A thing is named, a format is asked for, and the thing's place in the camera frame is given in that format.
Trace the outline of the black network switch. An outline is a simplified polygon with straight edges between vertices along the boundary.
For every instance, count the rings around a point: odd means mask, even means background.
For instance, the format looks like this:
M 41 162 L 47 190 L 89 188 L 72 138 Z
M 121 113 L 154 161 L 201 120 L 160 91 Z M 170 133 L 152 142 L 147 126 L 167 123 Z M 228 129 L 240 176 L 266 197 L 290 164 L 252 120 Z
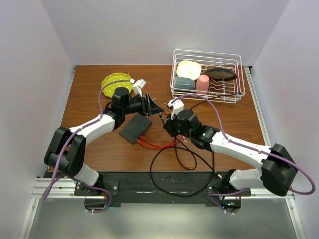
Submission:
M 135 144 L 151 125 L 152 121 L 150 119 L 140 114 L 135 114 L 120 130 L 119 135 L 129 143 Z

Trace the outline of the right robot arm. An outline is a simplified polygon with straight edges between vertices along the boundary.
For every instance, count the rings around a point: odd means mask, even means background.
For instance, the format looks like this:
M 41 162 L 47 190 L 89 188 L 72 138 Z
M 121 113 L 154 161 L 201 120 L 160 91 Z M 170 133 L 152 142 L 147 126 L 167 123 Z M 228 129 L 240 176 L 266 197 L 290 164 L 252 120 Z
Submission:
M 277 196 L 286 196 L 297 174 L 294 160 L 280 144 L 258 145 L 223 134 L 220 129 L 202 124 L 191 110 L 168 115 L 163 128 L 171 137 L 182 135 L 199 149 L 232 156 L 253 166 L 233 170 L 222 183 L 222 190 L 232 196 L 244 188 L 265 188 Z

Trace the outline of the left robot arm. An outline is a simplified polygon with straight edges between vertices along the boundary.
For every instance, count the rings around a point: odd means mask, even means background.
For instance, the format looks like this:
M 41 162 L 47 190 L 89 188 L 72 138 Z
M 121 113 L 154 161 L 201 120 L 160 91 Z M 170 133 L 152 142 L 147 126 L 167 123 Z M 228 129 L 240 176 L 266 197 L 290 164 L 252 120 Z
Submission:
M 103 177 L 84 163 L 86 146 L 100 136 L 116 130 L 128 114 L 153 116 L 163 112 L 149 94 L 145 97 L 139 94 L 131 97 L 127 88 L 119 87 L 97 117 L 77 127 L 59 127 L 44 157 L 44 163 L 53 167 L 54 171 L 42 199 L 47 198 L 58 180 L 58 172 L 82 183 L 91 195 L 99 195 L 104 188 Z

